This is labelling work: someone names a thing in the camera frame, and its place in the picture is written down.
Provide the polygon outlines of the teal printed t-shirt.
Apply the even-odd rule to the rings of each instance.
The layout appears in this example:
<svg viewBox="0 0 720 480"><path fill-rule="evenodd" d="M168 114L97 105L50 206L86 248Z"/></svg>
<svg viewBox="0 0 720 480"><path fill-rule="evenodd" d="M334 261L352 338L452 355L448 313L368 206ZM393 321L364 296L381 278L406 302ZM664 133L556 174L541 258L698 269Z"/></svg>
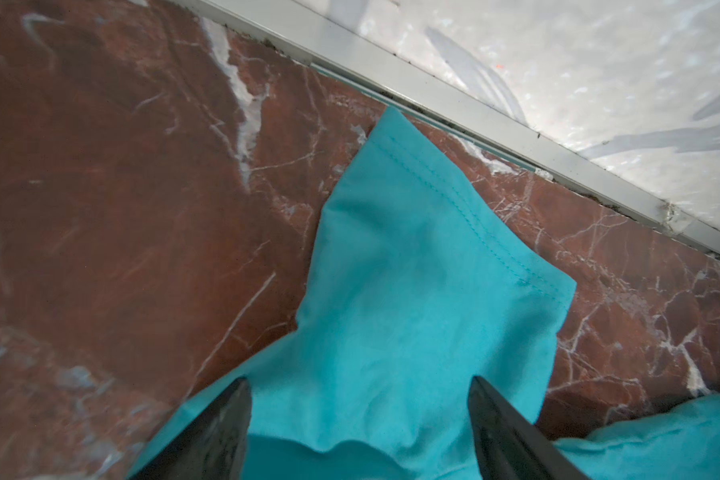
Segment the teal printed t-shirt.
<svg viewBox="0 0 720 480"><path fill-rule="evenodd" d="M471 380L536 427L575 289L387 109L322 209L295 332L184 403L130 475L243 377L238 479L484 479ZM720 479L720 394L550 442L586 479Z"/></svg>

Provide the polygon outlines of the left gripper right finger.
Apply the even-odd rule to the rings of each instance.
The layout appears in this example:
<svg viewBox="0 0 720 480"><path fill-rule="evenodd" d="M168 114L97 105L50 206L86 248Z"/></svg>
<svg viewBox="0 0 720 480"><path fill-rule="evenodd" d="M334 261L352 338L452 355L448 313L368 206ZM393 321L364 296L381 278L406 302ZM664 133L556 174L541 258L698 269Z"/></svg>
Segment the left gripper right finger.
<svg viewBox="0 0 720 480"><path fill-rule="evenodd" d="M467 405L482 478L587 478L484 378L472 378Z"/></svg>

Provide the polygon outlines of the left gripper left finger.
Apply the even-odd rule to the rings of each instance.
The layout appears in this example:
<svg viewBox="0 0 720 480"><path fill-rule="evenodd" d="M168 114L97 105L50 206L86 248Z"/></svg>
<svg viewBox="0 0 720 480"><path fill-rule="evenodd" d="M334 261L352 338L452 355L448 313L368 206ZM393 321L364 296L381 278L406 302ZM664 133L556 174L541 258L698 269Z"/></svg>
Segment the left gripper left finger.
<svg viewBox="0 0 720 480"><path fill-rule="evenodd" d="M247 448L252 394L247 379L234 380L136 479L238 479Z"/></svg>

